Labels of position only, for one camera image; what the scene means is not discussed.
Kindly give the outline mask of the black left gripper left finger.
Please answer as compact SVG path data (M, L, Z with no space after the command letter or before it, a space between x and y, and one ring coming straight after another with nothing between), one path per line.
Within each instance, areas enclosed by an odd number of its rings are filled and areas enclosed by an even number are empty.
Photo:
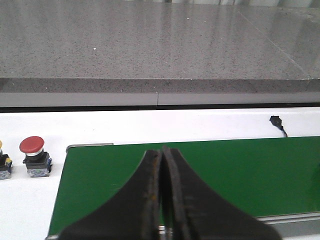
M125 185L101 207L67 226L60 240L158 240L162 154L147 150Z

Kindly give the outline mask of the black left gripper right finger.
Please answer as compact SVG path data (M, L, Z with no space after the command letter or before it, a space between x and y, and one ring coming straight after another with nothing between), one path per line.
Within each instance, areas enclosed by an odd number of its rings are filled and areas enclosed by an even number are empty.
M177 148L162 149L162 214L173 240L280 240L271 226L225 200Z

